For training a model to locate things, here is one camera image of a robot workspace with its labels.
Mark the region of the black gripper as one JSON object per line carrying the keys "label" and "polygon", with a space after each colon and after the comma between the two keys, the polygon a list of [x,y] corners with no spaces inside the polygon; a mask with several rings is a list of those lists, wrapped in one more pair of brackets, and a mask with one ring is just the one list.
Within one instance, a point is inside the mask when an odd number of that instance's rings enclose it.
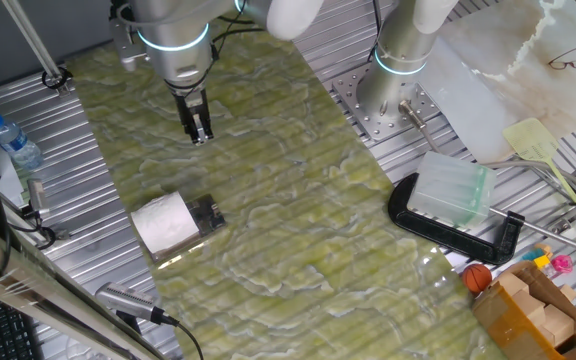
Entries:
{"label": "black gripper", "polygon": [[175,98],[179,117],[185,133],[190,137],[193,144],[204,144],[214,138],[210,120],[210,112],[206,89],[203,85],[197,88],[174,89],[172,94]]}

